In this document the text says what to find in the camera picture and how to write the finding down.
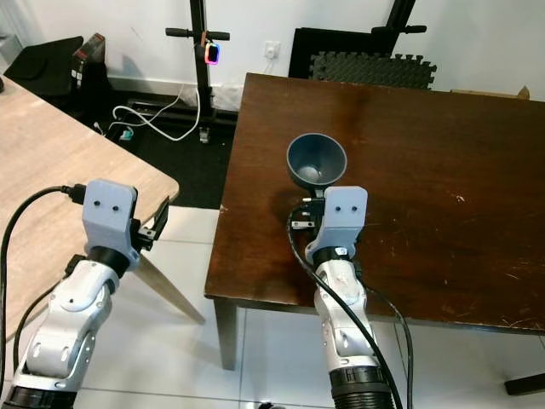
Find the black slanted metal stand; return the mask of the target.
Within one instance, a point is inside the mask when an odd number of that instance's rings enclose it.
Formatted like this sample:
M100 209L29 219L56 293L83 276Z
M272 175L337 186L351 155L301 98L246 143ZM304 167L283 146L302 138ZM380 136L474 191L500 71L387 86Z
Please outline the black slanted metal stand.
M371 35L381 40L382 52L393 54L400 34L416 34L427 31L425 25L410 25L409 18L416 0L393 0L392 11L385 25L371 28Z

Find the black floor object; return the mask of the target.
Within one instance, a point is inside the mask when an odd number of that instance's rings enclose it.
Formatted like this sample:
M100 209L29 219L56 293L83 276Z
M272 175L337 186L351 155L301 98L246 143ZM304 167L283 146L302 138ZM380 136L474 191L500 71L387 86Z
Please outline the black floor object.
M529 396L545 392L545 372L530 377L509 379L503 383L503 389L509 396Z

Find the blue-grey plastic bowl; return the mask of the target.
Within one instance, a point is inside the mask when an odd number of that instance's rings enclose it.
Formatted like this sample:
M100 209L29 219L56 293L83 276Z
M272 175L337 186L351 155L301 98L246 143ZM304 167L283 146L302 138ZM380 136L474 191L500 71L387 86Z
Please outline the blue-grey plastic bowl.
M342 144L320 133L297 136L289 144L285 160L293 183L311 194L332 186L347 170Z

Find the black flat board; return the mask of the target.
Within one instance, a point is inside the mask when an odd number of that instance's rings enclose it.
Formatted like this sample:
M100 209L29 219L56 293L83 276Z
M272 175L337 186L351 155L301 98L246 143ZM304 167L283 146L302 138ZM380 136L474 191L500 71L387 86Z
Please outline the black flat board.
M319 52L365 52L366 54L389 54L396 40L388 35L375 35L370 32L346 32L320 30L320 28L300 27L293 38L289 78L310 78L312 55Z

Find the light wooden table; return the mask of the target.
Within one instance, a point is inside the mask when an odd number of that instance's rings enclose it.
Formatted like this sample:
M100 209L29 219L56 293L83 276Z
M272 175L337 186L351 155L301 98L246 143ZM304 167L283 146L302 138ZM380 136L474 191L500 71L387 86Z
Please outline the light wooden table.
M0 217L10 221L28 196L45 187L107 179L139 191L134 216L142 222L180 193L178 182L117 147L10 78L0 94ZM87 241L82 207L51 193L24 211L8 246L3 340L11 343L32 300L65 275Z

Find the black bag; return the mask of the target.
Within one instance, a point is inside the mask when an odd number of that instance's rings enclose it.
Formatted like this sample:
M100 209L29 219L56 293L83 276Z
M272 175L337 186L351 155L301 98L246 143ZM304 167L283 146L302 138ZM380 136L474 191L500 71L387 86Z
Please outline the black bag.
M82 43L84 38L77 36L26 47L3 75L43 99L69 96L73 54Z

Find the black box with red trim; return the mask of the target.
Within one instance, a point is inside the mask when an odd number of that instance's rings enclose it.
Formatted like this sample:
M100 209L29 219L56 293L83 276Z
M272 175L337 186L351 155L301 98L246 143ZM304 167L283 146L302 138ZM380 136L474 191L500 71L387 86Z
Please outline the black box with red trim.
M71 77L73 89L77 92L90 89L101 92L109 89L106 78L106 39L95 32L72 55Z

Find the white appliance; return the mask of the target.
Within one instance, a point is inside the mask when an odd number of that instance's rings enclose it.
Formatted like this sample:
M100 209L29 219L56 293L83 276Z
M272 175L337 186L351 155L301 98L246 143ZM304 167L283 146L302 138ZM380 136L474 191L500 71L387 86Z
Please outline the white appliance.
M16 34L12 32L1 32L0 34L0 57L3 59L1 65L1 74L5 77L5 72L13 65L17 57L22 54L23 44Z

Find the black foam puzzle mat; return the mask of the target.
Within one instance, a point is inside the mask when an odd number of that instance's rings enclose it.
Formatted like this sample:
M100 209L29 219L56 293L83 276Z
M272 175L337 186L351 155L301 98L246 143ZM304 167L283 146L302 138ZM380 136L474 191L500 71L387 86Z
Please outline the black foam puzzle mat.
M311 57L310 79L431 89L437 69L423 55L322 51Z

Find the dark brown wooden table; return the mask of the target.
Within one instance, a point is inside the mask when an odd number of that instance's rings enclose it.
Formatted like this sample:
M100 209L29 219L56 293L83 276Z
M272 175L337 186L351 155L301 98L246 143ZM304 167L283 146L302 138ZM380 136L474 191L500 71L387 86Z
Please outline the dark brown wooden table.
M287 149L312 132L366 188L364 281L409 322L545 337L545 102L250 73L204 288L223 369L242 308L314 310L285 229Z

